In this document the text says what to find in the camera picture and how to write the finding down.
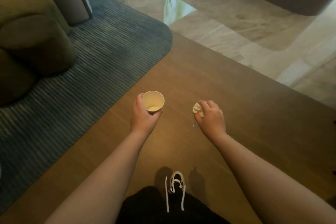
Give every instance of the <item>person's right arm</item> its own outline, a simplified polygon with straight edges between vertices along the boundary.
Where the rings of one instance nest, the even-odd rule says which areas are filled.
[[[226,134],[223,112],[200,101],[195,119],[222,154],[250,205],[263,223],[336,223],[336,210],[297,181]]]

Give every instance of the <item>crumpled napkin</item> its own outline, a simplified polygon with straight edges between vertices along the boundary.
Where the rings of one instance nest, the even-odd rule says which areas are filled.
[[[196,104],[194,105],[194,107],[192,108],[192,112],[193,112],[193,113],[199,113],[199,115],[200,115],[202,118],[203,118],[203,116],[204,116],[203,109],[202,109],[202,107],[200,106],[199,103],[196,103]],[[193,127],[198,127],[197,121],[195,121]]]

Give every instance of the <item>paper cup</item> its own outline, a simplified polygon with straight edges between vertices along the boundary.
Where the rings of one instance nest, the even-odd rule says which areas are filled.
[[[165,104],[165,98],[160,92],[148,91],[142,97],[142,102],[150,114],[160,110]]]

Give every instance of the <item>black shorts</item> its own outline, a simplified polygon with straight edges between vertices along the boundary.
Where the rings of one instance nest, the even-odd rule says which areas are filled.
[[[143,223],[220,223],[229,224],[227,220],[211,211],[194,196],[186,193],[184,211],[179,209],[167,213],[166,200],[153,186],[145,187],[123,202],[116,224]]]

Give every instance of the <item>striped rug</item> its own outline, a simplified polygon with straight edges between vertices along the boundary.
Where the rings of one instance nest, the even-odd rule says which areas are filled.
[[[171,48],[162,22],[115,0],[90,3],[93,18],[69,35],[75,65],[0,108],[0,214]]]

